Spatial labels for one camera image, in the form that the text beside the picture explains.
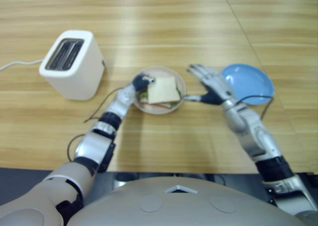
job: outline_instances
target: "blue plate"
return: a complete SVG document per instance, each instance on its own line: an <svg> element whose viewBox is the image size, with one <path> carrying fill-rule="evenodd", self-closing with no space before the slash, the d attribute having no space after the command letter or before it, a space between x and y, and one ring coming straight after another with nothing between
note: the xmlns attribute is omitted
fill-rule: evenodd
<svg viewBox="0 0 318 226"><path fill-rule="evenodd" d="M221 73L234 90L235 98L249 95L274 95L274 85L263 71L246 64L233 64L225 67ZM270 98L251 97L244 103L258 105L267 103Z"/></svg>

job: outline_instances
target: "sandwich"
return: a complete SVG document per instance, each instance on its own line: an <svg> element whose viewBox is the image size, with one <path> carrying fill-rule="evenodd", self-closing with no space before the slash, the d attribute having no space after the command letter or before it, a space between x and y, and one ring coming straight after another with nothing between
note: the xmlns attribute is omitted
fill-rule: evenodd
<svg viewBox="0 0 318 226"><path fill-rule="evenodd" d="M177 88L174 76L157 77L155 82L150 83L148 88L139 93L139 102L172 108L181 100L181 92Z"/></svg>

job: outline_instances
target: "white plate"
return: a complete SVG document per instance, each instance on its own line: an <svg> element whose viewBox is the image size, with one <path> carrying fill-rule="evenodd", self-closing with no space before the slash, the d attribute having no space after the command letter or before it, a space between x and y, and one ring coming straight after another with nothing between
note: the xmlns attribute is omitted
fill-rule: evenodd
<svg viewBox="0 0 318 226"><path fill-rule="evenodd" d="M181 92L181 96L184 96L186 94L186 87L185 87L185 82L183 78L174 70L171 70L167 67L163 66L153 66L149 67L146 69L143 69L140 71L137 75L139 75L141 72L151 75L153 77L168 77L168 76L174 76L176 80L176 84L178 89ZM150 114L165 114L165 113L170 113L180 107L182 104L182 100L172 108L164 108L160 106L154 106L154 105L148 105L148 104L142 104L138 101L137 97L135 98L134 104L136 105L137 108L139 108L141 111L145 113L150 113Z"/></svg>

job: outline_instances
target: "gray floor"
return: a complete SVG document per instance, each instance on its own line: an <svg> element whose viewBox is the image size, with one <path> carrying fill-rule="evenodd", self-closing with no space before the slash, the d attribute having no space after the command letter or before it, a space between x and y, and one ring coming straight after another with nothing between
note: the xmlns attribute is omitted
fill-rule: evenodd
<svg viewBox="0 0 318 226"><path fill-rule="evenodd" d="M20 170L0 168L0 205L16 199L27 193L35 184L39 183L50 171L44 170ZM109 193L113 189L115 172L98 174L93 188L85 200L85 205L95 201L101 196ZM136 173L137 178L147 178L156 176L172 176L170 173ZM261 177L257 174L175 174L178 177L194 177L214 181L252 195L258 199L268 202L270 199L261 184ZM306 180L305 175L301 177L311 192L312 196L318 201L318 190L312 187Z"/></svg>

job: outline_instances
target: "black cable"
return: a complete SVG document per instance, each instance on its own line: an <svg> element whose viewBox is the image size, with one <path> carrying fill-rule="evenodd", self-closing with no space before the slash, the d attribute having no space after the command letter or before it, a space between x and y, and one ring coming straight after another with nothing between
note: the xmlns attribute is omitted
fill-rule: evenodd
<svg viewBox="0 0 318 226"><path fill-rule="evenodd" d="M103 106L103 104L106 102L106 100L107 100L114 92L116 92L116 91L118 91L118 90L120 90L120 89L122 89L122 88L116 88L116 89L114 89L113 91L111 91L111 92L104 98L104 100L101 102L101 104L99 105L99 107L95 110L95 112L93 112L93 114L92 114L89 118L87 118L87 119L84 121L84 123L86 123L87 121L89 121L89 120L91 120L91 119L97 118L97 117L94 117L94 116L95 116L95 114L99 111L99 109Z"/></svg>
<svg viewBox="0 0 318 226"><path fill-rule="evenodd" d="M70 140L69 145L68 145L68 149L67 149L67 154L68 154L68 159L69 159L69 161L72 161L72 159L71 159L71 157L70 157L70 147L71 147L72 142L73 142L75 139L77 139L77 138L79 138L79 137L82 137L82 136L84 136L84 135L85 135L85 134L79 134L79 135L73 137L72 140Z"/></svg>
<svg viewBox="0 0 318 226"><path fill-rule="evenodd" d="M264 110L263 110L263 112L262 112L262 114L261 114L261 116L260 116L261 120L263 120L263 118L264 118L264 116L265 116L265 114L266 114L266 112L267 112L269 106L272 104L272 102L273 102L273 100L274 100L274 97L272 97L272 96L267 96L267 95L250 95L250 96L246 96L246 97L244 97L244 98L241 98L241 99L236 103L236 105L242 103L243 100L246 100L246 99L248 99L248 98L255 98L255 97L256 97L256 98L261 98L261 97L262 97L262 98L270 98L270 101L267 103L267 105L265 106L265 108L264 108Z"/></svg>
<svg viewBox="0 0 318 226"><path fill-rule="evenodd" d="M220 177L220 178L222 179L222 185L226 186L225 179L224 179L224 177L223 177L222 175L216 175L216 174L215 174L214 176Z"/></svg>

